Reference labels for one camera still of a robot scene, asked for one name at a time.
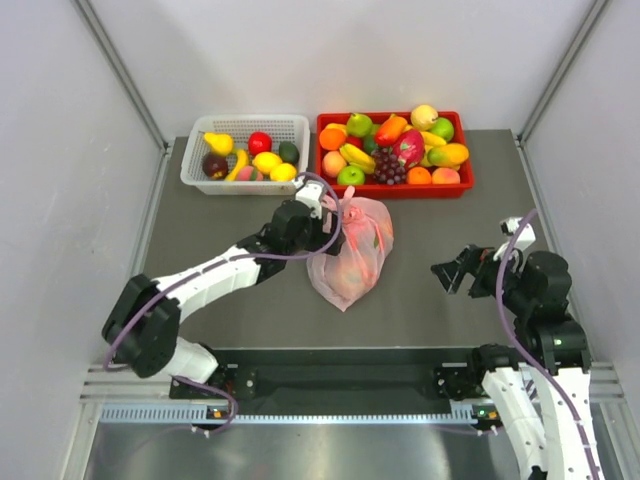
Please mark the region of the pink plastic bag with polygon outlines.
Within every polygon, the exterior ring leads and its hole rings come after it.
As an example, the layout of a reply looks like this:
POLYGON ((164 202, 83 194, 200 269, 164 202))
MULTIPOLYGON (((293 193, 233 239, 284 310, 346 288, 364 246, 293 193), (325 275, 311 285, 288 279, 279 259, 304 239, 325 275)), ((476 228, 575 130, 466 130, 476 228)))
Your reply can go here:
POLYGON ((344 242, 336 256, 309 258, 307 272, 314 289, 344 312, 377 284, 394 245, 392 220, 382 202, 358 196, 353 186, 340 201, 326 196, 322 204, 332 213, 341 209, 344 242))

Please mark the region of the orange fruit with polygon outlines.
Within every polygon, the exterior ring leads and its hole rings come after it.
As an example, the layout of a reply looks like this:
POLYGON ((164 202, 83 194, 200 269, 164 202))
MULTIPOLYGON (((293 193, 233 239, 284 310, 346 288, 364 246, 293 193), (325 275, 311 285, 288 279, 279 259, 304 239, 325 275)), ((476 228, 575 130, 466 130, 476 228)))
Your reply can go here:
POLYGON ((407 172, 406 183, 409 185, 429 185, 432 183, 431 172, 425 167, 413 167, 407 172))
POLYGON ((326 151, 338 150, 344 145, 346 139, 346 133, 343 130, 336 128, 325 128, 318 136, 321 148, 326 151))

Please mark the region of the orange fruit lower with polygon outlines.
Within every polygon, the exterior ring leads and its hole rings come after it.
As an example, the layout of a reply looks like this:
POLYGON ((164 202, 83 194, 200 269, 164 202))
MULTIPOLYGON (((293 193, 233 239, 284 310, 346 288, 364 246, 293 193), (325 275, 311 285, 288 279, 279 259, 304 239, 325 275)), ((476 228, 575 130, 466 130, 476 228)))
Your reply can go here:
POLYGON ((409 185, 429 185, 432 183, 431 172, 425 167, 413 167, 407 172, 406 183, 409 185))

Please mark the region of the green apple lower left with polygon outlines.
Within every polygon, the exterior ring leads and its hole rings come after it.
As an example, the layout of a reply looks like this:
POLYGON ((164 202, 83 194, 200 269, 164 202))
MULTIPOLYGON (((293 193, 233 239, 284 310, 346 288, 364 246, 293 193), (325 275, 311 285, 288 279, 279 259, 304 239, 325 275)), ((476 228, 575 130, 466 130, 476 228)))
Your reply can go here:
POLYGON ((354 165, 347 165, 340 170, 336 182, 341 186, 359 186, 366 182, 365 172, 354 165))

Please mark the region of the green apple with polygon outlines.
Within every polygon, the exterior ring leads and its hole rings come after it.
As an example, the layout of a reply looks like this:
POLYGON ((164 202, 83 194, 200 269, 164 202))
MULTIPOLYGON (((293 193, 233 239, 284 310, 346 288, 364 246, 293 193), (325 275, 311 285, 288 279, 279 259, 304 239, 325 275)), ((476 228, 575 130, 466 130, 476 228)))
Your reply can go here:
POLYGON ((429 132, 442 138, 446 143, 448 143, 454 137, 455 128, 449 119, 440 116, 431 126, 429 132))
POLYGON ((354 165, 347 165, 340 170, 336 182, 341 186, 359 186, 366 182, 365 172, 354 165))

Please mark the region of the peach in tray left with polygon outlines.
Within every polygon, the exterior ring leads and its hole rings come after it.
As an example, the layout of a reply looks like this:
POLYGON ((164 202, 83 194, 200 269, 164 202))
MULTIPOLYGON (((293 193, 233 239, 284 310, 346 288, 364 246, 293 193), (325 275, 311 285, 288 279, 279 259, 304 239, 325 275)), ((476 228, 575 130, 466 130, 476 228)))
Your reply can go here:
POLYGON ((330 151, 324 155, 321 162, 323 173, 330 178, 337 178, 340 171, 348 165, 339 151, 330 151))

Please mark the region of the peach in tray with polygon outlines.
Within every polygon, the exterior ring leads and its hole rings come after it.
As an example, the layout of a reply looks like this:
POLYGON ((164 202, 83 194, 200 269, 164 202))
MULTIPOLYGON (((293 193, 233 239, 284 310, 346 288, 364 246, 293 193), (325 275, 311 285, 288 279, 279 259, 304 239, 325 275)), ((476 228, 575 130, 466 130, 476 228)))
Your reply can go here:
POLYGON ((457 185, 461 181, 459 172, 452 168, 439 167, 432 172, 434 185, 457 185))
POLYGON ((323 173, 330 178, 337 178, 340 171, 348 165, 339 151, 330 151, 324 155, 321 162, 323 173))

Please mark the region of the yellow lemon lower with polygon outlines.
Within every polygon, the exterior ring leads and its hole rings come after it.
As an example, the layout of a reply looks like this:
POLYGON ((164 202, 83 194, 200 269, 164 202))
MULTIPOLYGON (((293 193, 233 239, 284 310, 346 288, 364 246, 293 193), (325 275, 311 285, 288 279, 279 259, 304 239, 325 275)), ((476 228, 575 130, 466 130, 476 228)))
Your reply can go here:
POLYGON ((289 163, 281 163, 273 168, 269 177, 274 182, 289 182, 296 178, 298 171, 296 167, 289 163))

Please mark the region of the yellow lemon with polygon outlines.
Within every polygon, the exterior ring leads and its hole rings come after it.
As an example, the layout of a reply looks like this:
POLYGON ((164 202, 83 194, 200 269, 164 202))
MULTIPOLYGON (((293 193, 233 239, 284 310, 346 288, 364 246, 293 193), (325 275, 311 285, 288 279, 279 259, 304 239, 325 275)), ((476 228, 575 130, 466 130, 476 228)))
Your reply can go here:
POLYGON ((252 160, 252 165, 265 176, 269 176, 271 171, 282 163, 281 157, 272 152, 258 153, 252 160))
POLYGON ((296 167, 289 163, 281 163, 273 168, 269 177, 274 182, 289 182, 296 178, 298 171, 296 167))

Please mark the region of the purple grapes in tray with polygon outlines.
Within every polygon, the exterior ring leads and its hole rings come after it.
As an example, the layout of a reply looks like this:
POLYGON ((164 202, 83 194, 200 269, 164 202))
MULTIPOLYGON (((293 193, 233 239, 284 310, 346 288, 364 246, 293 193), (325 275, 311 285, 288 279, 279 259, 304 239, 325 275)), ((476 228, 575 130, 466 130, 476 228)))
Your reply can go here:
POLYGON ((406 183, 406 169, 396 160, 391 148, 378 148, 372 152, 376 162, 373 179, 381 185, 399 185, 406 183))

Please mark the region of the yellow lemon upper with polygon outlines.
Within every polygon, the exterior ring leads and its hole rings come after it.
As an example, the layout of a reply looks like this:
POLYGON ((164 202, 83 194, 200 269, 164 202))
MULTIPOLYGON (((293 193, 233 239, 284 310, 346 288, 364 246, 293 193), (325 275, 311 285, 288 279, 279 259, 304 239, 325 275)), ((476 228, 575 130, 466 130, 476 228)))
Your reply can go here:
POLYGON ((252 160, 252 165, 265 176, 269 176, 271 171, 282 163, 281 157, 272 152, 258 153, 252 160))

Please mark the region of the peach in tray right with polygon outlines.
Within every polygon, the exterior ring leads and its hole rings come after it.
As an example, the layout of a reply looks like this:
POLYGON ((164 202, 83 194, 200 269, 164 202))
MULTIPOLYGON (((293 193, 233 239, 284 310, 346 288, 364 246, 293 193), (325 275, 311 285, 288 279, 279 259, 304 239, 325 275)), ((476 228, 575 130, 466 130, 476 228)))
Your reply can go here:
POLYGON ((452 168, 439 167, 432 172, 434 185, 457 185, 461 181, 459 172, 452 168))

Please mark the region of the pink peach in basket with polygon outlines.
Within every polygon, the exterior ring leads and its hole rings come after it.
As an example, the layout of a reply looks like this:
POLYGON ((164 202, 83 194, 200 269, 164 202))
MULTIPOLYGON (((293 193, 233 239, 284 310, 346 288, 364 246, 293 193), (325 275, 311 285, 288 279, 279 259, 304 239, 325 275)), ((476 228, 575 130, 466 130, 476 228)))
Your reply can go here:
POLYGON ((254 166, 243 167, 236 176, 238 182, 262 181, 263 179, 264 175, 254 166))

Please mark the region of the yellow green mango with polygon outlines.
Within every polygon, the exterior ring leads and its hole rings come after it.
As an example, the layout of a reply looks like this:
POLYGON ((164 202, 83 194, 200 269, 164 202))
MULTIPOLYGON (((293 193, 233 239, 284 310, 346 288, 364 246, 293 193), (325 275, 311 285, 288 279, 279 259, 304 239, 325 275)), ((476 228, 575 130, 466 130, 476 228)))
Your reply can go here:
POLYGON ((469 149, 460 143, 449 143, 433 147, 427 154, 428 161, 436 167, 453 168, 465 163, 470 156, 469 149))

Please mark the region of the yellow banana in tray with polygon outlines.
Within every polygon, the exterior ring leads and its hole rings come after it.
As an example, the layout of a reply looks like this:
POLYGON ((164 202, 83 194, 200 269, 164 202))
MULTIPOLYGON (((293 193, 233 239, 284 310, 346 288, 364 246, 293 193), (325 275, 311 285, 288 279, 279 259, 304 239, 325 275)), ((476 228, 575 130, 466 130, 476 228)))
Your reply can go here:
POLYGON ((444 138, 438 135, 435 135, 429 131, 420 131, 420 135, 425 145, 429 145, 431 147, 438 147, 438 146, 444 146, 447 144, 447 141, 444 138))

